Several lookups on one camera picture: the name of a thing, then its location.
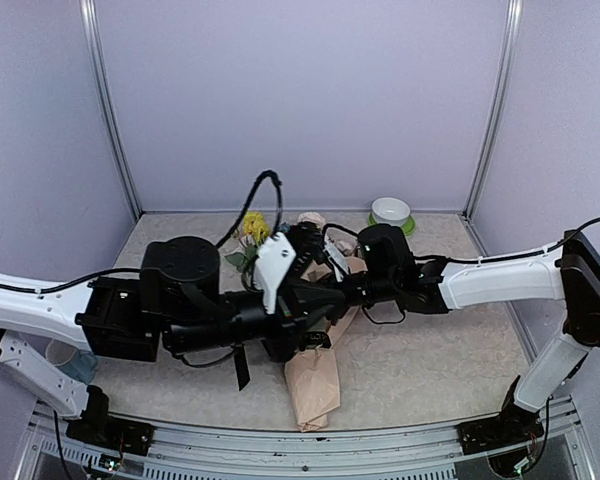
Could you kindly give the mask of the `pink rose stem bunch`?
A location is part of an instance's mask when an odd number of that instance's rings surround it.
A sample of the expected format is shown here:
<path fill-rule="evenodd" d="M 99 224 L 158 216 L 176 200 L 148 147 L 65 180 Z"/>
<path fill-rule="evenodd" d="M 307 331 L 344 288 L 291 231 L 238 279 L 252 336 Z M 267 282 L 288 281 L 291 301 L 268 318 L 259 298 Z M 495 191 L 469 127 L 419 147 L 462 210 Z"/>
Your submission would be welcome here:
<path fill-rule="evenodd" d="M 335 248 L 345 257 L 357 257 L 358 247 L 357 244 L 351 240 L 345 240 L 341 238 L 329 237 L 331 243 Z"/>

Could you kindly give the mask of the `black printed ribbon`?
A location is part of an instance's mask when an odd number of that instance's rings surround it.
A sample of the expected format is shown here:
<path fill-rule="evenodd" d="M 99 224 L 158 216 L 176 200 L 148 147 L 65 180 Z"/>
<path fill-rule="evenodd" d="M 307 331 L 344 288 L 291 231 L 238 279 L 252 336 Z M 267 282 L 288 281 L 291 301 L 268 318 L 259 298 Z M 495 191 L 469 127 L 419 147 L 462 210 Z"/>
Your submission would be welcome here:
<path fill-rule="evenodd" d="M 330 337 L 321 331 L 310 331 L 301 335 L 261 341 L 268 358 L 274 363 L 285 363 L 298 352 L 315 348 L 330 348 Z M 239 390 L 243 390 L 250 382 L 250 373 L 243 344 L 233 346 L 234 366 Z"/>

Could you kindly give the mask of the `yellow fake flower stem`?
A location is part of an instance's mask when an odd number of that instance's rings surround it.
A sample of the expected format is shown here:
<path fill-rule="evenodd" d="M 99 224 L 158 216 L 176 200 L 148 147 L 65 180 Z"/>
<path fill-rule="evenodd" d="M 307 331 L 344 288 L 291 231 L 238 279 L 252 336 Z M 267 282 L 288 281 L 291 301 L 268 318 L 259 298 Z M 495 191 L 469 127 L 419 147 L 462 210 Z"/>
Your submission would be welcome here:
<path fill-rule="evenodd" d="M 237 247 L 225 256 L 226 261 L 238 272 L 244 272 L 270 233 L 264 215 L 258 211 L 248 211 L 231 235 L 237 241 Z"/>

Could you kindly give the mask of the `green pink wrapping paper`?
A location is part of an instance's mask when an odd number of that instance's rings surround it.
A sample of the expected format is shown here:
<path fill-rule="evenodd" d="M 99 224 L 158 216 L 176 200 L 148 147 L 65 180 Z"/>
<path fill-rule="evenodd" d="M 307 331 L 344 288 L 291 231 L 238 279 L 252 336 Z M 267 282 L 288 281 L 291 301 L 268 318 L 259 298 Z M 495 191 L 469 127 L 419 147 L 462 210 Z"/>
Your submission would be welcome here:
<path fill-rule="evenodd" d="M 358 306 L 352 307 L 335 325 L 327 321 L 330 346 L 299 351 L 284 366 L 296 425 L 302 433 L 326 428 L 329 413 L 340 407 L 336 345 L 359 312 Z"/>

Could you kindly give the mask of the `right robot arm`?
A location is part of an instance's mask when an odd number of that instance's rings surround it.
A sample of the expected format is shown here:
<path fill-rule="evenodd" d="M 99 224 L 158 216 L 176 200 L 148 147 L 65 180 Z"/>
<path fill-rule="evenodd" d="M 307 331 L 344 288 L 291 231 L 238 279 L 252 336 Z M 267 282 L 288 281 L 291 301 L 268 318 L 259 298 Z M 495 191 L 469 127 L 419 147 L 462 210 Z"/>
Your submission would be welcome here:
<path fill-rule="evenodd" d="M 359 232 L 366 269 L 336 273 L 348 306 L 394 301 L 401 311 L 447 314 L 505 303 L 536 349 L 514 382 L 511 405 L 493 419 L 491 433 L 515 442 L 549 397 L 600 348 L 600 253 L 583 226 L 555 242 L 521 252 L 469 259 L 416 256 L 402 232 L 386 224 Z"/>

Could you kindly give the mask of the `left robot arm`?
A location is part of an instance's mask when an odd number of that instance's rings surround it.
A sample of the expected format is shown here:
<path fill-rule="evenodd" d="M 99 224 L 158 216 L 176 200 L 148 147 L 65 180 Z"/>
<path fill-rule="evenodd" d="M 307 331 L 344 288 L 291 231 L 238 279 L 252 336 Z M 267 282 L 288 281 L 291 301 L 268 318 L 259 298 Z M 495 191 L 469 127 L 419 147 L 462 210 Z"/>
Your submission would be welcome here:
<path fill-rule="evenodd" d="M 323 239 L 278 233 L 257 250 L 253 290 L 221 293 L 221 258 L 193 236 L 153 242 L 139 268 L 119 268 L 53 284 L 0 275 L 0 357 L 9 336 L 57 340 L 107 358 L 153 362 L 225 348 L 240 387 L 250 375 L 244 345 L 298 348 L 319 320 L 345 304 L 347 260 Z"/>

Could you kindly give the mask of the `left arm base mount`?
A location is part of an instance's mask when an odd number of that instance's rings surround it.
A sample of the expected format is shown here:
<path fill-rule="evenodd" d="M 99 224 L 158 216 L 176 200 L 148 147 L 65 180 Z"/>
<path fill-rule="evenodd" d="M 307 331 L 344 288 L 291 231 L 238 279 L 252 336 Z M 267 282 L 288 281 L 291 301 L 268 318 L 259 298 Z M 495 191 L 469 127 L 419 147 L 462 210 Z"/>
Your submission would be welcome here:
<path fill-rule="evenodd" d="M 155 427 L 149 423 L 108 417 L 100 427 L 90 426 L 85 420 L 70 421 L 66 435 L 88 445 L 145 457 L 154 432 Z"/>

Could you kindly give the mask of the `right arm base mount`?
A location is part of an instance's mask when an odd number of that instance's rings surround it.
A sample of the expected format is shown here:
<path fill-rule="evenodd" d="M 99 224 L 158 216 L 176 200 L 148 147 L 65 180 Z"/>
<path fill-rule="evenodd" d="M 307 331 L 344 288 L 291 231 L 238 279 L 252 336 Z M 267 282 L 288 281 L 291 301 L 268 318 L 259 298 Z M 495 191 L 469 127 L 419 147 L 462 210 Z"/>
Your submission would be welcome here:
<path fill-rule="evenodd" d="M 538 413 L 514 410 L 495 416 L 462 422 L 457 427 L 464 455 L 472 455 L 542 437 L 544 427 Z"/>

